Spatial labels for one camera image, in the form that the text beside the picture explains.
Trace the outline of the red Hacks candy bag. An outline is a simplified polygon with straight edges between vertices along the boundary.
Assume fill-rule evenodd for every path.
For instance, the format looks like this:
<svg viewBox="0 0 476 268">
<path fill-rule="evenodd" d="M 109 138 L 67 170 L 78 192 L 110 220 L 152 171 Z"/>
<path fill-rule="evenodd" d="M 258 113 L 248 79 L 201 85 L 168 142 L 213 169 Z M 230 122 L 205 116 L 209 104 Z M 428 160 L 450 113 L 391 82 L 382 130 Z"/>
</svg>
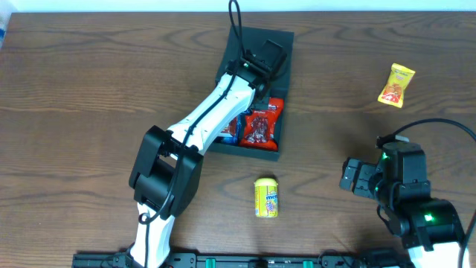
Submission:
<svg viewBox="0 0 476 268">
<path fill-rule="evenodd" d="M 283 107 L 284 99 L 269 98 L 267 109 L 251 110 L 251 114 L 244 117 L 245 128 L 239 146 L 277 151 L 274 132 Z"/>
</svg>

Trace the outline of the red cookie carton box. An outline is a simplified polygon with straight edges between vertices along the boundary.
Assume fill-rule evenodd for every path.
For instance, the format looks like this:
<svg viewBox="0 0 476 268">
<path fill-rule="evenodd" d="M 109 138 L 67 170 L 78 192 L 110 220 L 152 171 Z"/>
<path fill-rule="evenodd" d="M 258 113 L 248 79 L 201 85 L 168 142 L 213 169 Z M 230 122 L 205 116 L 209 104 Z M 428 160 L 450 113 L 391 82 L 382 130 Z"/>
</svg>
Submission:
<svg viewBox="0 0 476 268">
<path fill-rule="evenodd" d="M 221 138 L 233 138 L 237 134 L 237 118 L 232 119 L 219 133 Z"/>
</svg>

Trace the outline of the blue Oreo cookie pack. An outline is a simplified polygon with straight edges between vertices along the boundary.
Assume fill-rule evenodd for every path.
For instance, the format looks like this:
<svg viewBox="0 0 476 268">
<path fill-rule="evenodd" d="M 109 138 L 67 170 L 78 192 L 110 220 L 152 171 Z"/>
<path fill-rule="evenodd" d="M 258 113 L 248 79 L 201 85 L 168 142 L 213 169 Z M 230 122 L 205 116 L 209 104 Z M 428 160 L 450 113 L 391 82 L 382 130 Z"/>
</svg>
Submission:
<svg viewBox="0 0 476 268">
<path fill-rule="evenodd" d="M 218 137 L 215 139 L 215 142 L 220 144 L 236 145 L 238 143 L 238 138 L 237 137 Z"/>
</svg>

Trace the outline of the yellow Mentos gum bottle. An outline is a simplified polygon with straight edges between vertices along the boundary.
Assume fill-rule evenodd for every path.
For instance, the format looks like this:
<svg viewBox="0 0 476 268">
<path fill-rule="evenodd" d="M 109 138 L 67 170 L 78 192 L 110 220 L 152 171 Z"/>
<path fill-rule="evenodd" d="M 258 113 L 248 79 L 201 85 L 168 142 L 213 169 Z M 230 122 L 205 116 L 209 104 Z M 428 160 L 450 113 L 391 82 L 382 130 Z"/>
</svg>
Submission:
<svg viewBox="0 0 476 268">
<path fill-rule="evenodd" d="M 254 197 L 257 217 L 278 217 L 278 183 L 275 179 L 257 179 L 254 182 Z"/>
</svg>

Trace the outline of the yellow snack packet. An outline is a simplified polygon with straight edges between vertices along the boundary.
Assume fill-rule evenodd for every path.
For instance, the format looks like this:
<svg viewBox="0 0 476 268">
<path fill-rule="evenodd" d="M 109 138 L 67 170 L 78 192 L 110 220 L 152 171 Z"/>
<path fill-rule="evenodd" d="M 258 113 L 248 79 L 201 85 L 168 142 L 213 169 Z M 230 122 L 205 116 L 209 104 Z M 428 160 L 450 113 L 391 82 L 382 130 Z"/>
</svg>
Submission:
<svg viewBox="0 0 476 268">
<path fill-rule="evenodd" d="M 385 87 L 378 96 L 377 101 L 397 108 L 402 108 L 405 90 L 415 74 L 416 72 L 414 70 L 398 63 L 393 63 L 389 78 L 387 79 Z"/>
</svg>

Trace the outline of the blue Eclipse mints box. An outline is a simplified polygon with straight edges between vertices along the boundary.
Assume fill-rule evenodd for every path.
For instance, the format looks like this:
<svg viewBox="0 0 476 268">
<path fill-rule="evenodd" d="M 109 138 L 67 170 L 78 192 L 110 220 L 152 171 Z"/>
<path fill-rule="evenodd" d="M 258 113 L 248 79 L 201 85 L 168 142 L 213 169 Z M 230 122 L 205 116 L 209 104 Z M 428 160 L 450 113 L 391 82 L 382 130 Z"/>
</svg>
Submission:
<svg viewBox="0 0 476 268">
<path fill-rule="evenodd" d="M 242 112 L 242 115 L 249 116 L 253 114 L 253 109 L 248 108 L 246 111 Z"/>
</svg>

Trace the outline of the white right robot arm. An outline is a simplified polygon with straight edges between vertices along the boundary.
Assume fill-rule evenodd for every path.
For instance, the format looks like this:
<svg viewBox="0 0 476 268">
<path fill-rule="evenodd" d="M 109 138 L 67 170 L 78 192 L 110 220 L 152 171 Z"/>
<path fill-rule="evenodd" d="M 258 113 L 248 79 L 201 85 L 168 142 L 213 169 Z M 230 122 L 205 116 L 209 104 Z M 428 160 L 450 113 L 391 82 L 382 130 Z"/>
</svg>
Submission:
<svg viewBox="0 0 476 268">
<path fill-rule="evenodd" d="M 340 188 L 375 200 L 387 230 L 406 256 L 392 249 L 363 255 L 357 267 L 469 267 L 468 239 L 456 208 L 433 198 L 423 149 L 400 135 L 378 138 L 377 163 L 347 158 Z"/>
</svg>

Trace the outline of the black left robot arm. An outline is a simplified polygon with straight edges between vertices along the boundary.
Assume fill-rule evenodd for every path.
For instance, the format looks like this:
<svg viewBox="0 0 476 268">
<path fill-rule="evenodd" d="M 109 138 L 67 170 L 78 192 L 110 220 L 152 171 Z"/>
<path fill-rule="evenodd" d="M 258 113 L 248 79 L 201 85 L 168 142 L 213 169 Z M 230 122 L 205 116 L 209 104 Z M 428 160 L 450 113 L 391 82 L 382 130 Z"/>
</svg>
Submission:
<svg viewBox="0 0 476 268">
<path fill-rule="evenodd" d="M 215 89 L 189 115 L 144 134 L 129 186 L 138 204 L 138 231 L 130 258 L 138 267 L 160 267 L 170 252 L 173 224 L 197 192 L 204 154 L 223 129 L 266 96 L 285 71 L 292 46 L 267 39 L 257 53 L 239 48 Z"/>
</svg>

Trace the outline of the dark green open box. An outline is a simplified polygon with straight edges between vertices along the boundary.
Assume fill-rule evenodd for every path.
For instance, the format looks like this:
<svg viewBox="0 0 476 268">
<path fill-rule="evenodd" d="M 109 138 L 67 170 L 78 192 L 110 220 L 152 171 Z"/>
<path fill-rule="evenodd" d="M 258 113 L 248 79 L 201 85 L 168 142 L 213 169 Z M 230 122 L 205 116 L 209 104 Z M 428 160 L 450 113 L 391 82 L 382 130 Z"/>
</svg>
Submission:
<svg viewBox="0 0 476 268">
<path fill-rule="evenodd" d="M 242 43 L 245 54 L 240 58 L 242 67 L 239 68 L 237 76 L 248 81 L 256 90 L 269 89 L 271 98 L 285 100 L 290 87 L 293 42 L 292 32 L 244 27 Z M 237 116 L 241 128 L 237 132 L 236 145 L 220 144 L 214 141 L 209 146 L 209 150 L 277 161 L 280 157 L 279 149 L 268 151 L 239 146 L 245 128 L 244 117 L 242 113 Z"/>
</svg>

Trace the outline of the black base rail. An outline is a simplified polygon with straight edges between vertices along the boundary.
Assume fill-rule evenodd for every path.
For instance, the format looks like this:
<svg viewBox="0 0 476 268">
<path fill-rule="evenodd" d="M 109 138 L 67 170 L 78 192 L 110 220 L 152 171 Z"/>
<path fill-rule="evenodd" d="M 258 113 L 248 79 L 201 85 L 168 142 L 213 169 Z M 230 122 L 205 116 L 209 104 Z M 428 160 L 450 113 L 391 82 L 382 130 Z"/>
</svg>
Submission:
<svg viewBox="0 0 476 268">
<path fill-rule="evenodd" d="M 115 254 L 75 254 L 73 268 L 133 268 L 140 265 L 125 252 Z M 196 255 L 172 253 L 163 268 L 371 268 L 412 267 L 413 263 L 389 249 L 365 252 L 363 255 L 332 253 L 312 257 Z"/>
</svg>

